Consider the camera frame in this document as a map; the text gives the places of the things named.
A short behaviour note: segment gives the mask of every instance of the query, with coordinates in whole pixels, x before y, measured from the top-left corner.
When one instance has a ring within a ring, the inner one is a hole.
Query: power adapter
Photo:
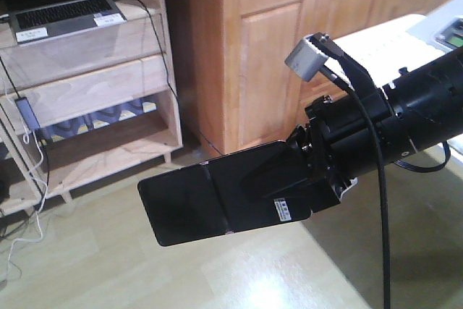
[[[41,126],[38,123],[37,117],[35,116],[27,97],[15,99],[14,102],[16,103],[16,107],[20,111],[22,119],[24,119],[27,127],[29,127],[32,132],[39,130]]]

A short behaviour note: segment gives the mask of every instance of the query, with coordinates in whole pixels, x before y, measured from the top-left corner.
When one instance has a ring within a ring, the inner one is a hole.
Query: white cable
[[[12,262],[11,262],[11,259],[12,259],[12,256],[13,256],[13,253],[14,253],[14,245],[18,242],[33,242],[33,243],[37,243],[37,242],[41,242],[43,240],[43,237],[44,237],[44,234],[43,234],[43,231],[42,231],[42,227],[41,227],[41,222],[40,222],[40,219],[38,218],[38,215],[41,213],[41,211],[43,210],[43,205],[45,204],[45,200],[46,198],[48,197],[48,185],[46,184],[46,182],[44,182],[42,179],[39,179],[37,177],[34,176],[33,174],[33,171],[36,170],[43,162],[43,153],[42,153],[42,150],[41,150],[41,147],[39,146],[38,144],[38,140],[37,140],[37,136],[35,135],[35,132],[32,132],[32,134],[34,135],[34,139],[35,139],[35,144],[37,146],[37,150],[38,152],[40,153],[41,155],[41,160],[31,169],[29,170],[27,173],[30,175],[30,177],[36,181],[36,182],[39,182],[41,183],[44,188],[45,188],[45,192],[43,194],[43,197],[42,197],[42,200],[41,200],[41,206],[40,208],[35,212],[35,220],[37,221],[37,228],[38,228],[38,231],[39,231],[39,235],[40,237],[39,238],[36,238],[36,239],[26,239],[26,238],[16,238],[13,240],[12,242],[12,246],[10,247],[9,249],[9,254],[8,254],[8,259],[7,259],[7,271],[5,271],[1,278],[0,279],[8,279],[8,275],[9,275],[9,272],[11,271],[11,268],[12,268]]]
[[[35,135],[35,132],[32,132],[32,134],[33,134],[33,136],[34,136],[35,145],[37,146],[37,150],[38,150],[39,154],[41,155],[41,159],[40,159],[40,161],[39,161],[35,166],[33,166],[32,169],[28,172],[28,174],[30,174],[31,177],[33,177],[33,171],[36,170],[39,166],[41,166],[42,163],[43,163],[43,152],[42,152],[42,150],[41,150],[40,145],[38,144],[37,135]]]

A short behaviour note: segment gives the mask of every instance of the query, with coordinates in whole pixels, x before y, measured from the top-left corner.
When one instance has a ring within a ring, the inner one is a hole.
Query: sticker
[[[280,216],[280,221],[291,221],[291,214],[289,213],[288,205],[284,198],[277,198],[273,200],[275,203],[276,211]]]
[[[24,30],[23,32],[16,33],[16,40],[18,43],[28,40],[45,38],[48,36],[48,32],[45,27],[36,28],[31,30]]]
[[[107,16],[100,16],[93,19],[97,26],[103,27],[104,25],[116,25],[117,23],[125,22],[121,14],[108,14]]]

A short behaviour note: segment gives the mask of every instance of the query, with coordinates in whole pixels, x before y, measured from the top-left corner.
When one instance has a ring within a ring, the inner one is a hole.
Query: laminate floor
[[[431,156],[439,156],[432,149]],[[51,200],[45,239],[18,245],[0,308],[381,308],[376,174],[303,223],[161,247],[138,198],[145,177],[203,159],[196,148]],[[417,158],[429,161],[428,155]],[[462,165],[388,166],[393,308],[463,308]],[[25,236],[36,237],[33,225]],[[0,272],[9,242],[0,243]]]
[[[12,269],[0,308],[369,308],[301,223],[159,246],[137,182],[199,158],[152,163],[44,211],[46,237],[18,244],[21,271]]]

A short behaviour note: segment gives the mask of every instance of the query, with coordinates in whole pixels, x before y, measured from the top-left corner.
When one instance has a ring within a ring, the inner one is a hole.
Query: black cable
[[[45,136],[43,135],[43,132],[42,132],[42,129],[39,129],[38,130],[38,138],[39,140],[41,141],[41,144],[42,144],[42,151],[43,151],[43,155],[45,156],[45,163],[46,163],[46,186],[48,187],[48,185],[50,184],[50,158],[48,157],[48,152],[46,150],[46,145],[43,143],[45,142],[46,143],[46,139],[45,139]]]
[[[1,56],[0,56],[0,62],[1,62],[1,65],[2,65],[2,67],[3,67],[3,70],[5,71],[5,74],[7,74],[7,77],[8,77],[9,83],[11,83],[11,84],[12,84],[12,87],[13,87],[13,89],[14,89],[14,91],[15,91],[15,93],[16,93],[16,95],[17,95],[17,97],[18,97],[18,98],[21,98],[20,94],[18,93],[18,91],[17,91],[17,89],[16,89],[16,86],[15,86],[15,85],[14,85],[14,83],[13,83],[13,80],[12,80],[12,78],[9,76],[9,73],[8,73],[7,67],[5,67],[5,63],[3,63],[3,59],[1,58]]]
[[[370,115],[363,106],[358,95],[352,90],[349,85],[340,77],[333,80],[336,86],[344,90],[352,100],[357,104],[357,107],[362,114],[365,123],[367,124],[370,133],[370,140],[375,149],[376,164],[378,167],[378,184],[380,197],[381,211],[381,231],[382,231],[382,249],[383,249],[383,307],[384,309],[391,308],[391,246],[389,240],[389,217],[388,217],[388,199],[386,187],[386,173],[384,170],[384,160],[379,143],[376,129],[373,125]]]
[[[154,32],[154,35],[156,36],[156,40],[158,41],[158,45],[159,45],[159,49],[161,50],[161,56],[162,56],[162,61],[163,61],[163,64],[164,64],[164,68],[166,69],[166,80],[167,80],[167,85],[169,87],[169,89],[171,90],[172,94],[174,95],[175,97],[175,100],[177,101],[177,106],[179,107],[179,109],[181,108],[180,106],[180,102],[179,102],[179,97],[177,96],[177,94],[175,93],[174,89],[172,88],[171,86],[171,83],[169,81],[169,69],[167,67],[167,62],[166,62],[166,57],[164,57],[163,55],[163,52],[162,52],[162,45],[161,45],[161,40],[159,39],[159,35],[158,35],[158,32],[156,30],[156,27],[154,26],[154,21],[153,21],[153,17],[151,16],[151,13],[150,11],[148,10],[148,8],[146,7],[145,3],[143,3],[143,1],[141,0],[136,0],[138,1],[142,8],[146,11],[146,13],[148,14],[148,17],[150,18],[150,22],[151,22],[151,27],[153,28],[153,32]],[[224,154],[204,135],[203,132],[201,132],[201,129],[199,127],[199,125],[194,122],[193,120],[190,120],[192,123],[193,123],[193,126],[195,127],[195,129],[199,132],[200,136],[206,141],[206,143],[212,147],[220,156],[223,156]]]
[[[407,163],[405,161],[395,161],[394,164],[397,166],[400,166],[403,169],[410,170],[411,172],[416,172],[416,173],[432,173],[432,172],[438,172],[439,170],[442,170],[445,168],[447,163],[449,162],[451,158],[451,151],[450,151],[450,146],[449,143],[444,141],[442,143],[443,146],[443,152],[445,154],[445,159],[443,160],[443,163],[438,164],[437,166],[415,166],[414,164]]]
[[[8,69],[7,67],[5,67],[5,64],[3,62],[3,59],[1,59],[1,56],[0,56],[0,62],[1,62],[1,65],[5,71],[5,74],[7,75],[8,77],[8,80],[9,82],[12,84],[12,87],[17,95],[18,98],[21,98],[19,92],[17,91],[16,89],[16,86],[14,85],[13,83],[13,80],[11,79],[11,77],[9,76],[9,73],[8,73]],[[39,140],[44,140],[46,141],[45,137],[43,136],[43,133],[41,130],[38,130],[38,137],[39,137]],[[45,159],[46,159],[46,166],[47,166],[47,173],[46,173],[46,185],[48,187],[48,184],[50,183],[50,158],[48,157],[48,153],[46,152],[46,149],[45,149],[45,145],[41,142],[42,144],[42,150],[43,150],[43,153],[44,153],[44,156],[45,156]]]

